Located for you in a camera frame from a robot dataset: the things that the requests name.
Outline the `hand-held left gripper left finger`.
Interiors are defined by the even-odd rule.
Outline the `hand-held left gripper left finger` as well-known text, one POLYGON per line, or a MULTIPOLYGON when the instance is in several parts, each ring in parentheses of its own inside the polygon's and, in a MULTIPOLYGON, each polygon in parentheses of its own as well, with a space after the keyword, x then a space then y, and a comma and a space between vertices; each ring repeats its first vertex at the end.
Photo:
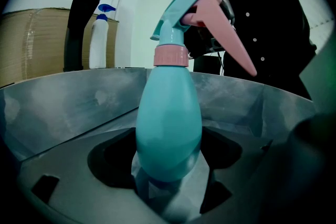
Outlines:
POLYGON ((54 223, 163 223, 131 174, 135 129, 62 143, 22 162, 20 190, 54 223))

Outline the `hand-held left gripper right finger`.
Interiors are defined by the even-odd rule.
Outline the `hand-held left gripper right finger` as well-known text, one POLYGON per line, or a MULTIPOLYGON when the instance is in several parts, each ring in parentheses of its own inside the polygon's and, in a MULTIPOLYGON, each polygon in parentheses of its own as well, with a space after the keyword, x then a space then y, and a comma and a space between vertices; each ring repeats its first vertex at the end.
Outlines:
POLYGON ((203 128, 210 167, 200 223, 284 223, 307 219, 315 148, 293 130, 283 139, 228 136, 203 128))

